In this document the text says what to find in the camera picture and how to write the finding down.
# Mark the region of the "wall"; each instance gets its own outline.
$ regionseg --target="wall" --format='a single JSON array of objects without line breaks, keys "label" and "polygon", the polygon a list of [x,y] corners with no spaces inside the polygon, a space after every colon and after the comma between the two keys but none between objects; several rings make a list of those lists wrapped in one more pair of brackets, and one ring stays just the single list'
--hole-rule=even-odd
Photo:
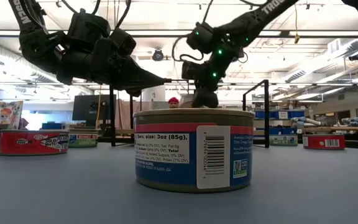
[{"label": "wall", "polygon": [[324,103],[311,105],[314,114],[323,114],[338,111],[351,111],[351,117],[356,117],[356,109],[358,109],[358,91],[345,92],[345,99],[338,100],[337,95],[332,98],[324,99]]}]

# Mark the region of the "gray table surface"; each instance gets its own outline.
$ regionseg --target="gray table surface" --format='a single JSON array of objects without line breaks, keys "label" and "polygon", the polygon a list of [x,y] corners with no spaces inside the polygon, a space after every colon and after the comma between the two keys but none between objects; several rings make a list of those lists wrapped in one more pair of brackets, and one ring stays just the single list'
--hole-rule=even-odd
[{"label": "gray table surface", "polygon": [[0,157],[0,224],[358,223],[358,149],[254,148],[251,185],[217,194],[135,181],[132,146]]}]

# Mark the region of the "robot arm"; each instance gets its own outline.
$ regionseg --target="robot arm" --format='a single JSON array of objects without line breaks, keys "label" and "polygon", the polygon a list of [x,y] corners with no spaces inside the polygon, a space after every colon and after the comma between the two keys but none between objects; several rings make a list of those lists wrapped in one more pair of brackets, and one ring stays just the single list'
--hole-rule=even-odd
[{"label": "robot arm", "polygon": [[166,81],[138,66],[131,57],[135,40],[109,22],[83,9],[74,13],[68,33],[49,34],[46,13],[35,0],[9,0],[20,27],[19,42],[23,57],[57,79],[71,85],[73,77],[139,96],[143,88]]},{"label": "robot arm", "polygon": [[[358,0],[342,1],[358,10]],[[218,81],[226,76],[225,72],[233,58],[252,43],[267,24],[296,2],[298,0],[268,0],[258,9],[215,28],[206,22],[196,23],[187,36],[187,44],[193,50],[212,54],[203,64],[183,62],[182,78],[194,80],[196,85],[194,107],[217,107],[218,99],[214,91],[218,89]]]}]

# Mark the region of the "tuna can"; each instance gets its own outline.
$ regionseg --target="tuna can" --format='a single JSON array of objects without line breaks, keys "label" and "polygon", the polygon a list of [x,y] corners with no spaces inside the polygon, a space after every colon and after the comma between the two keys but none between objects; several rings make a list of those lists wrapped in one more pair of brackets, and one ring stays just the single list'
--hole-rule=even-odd
[{"label": "tuna can", "polygon": [[1,130],[0,156],[40,156],[67,153],[68,131]]},{"label": "tuna can", "polygon": [[305,149],[345,149],[343,134],[304,134],[302,140]]},{"label": "tuna can", "polygon": [[254,115],[209,108],[134,114],[139,183],[172,192],[225,192],[250,184]]},{"label": "tuna can", "polygon": [[98,146],[99,131],[96,129],[71,129],[68,147]]},{"label": "tuna can", "polygon": [[269,136],[271,146],[297,146],[298,136],[296,134],[281,135],[271,134]]}]

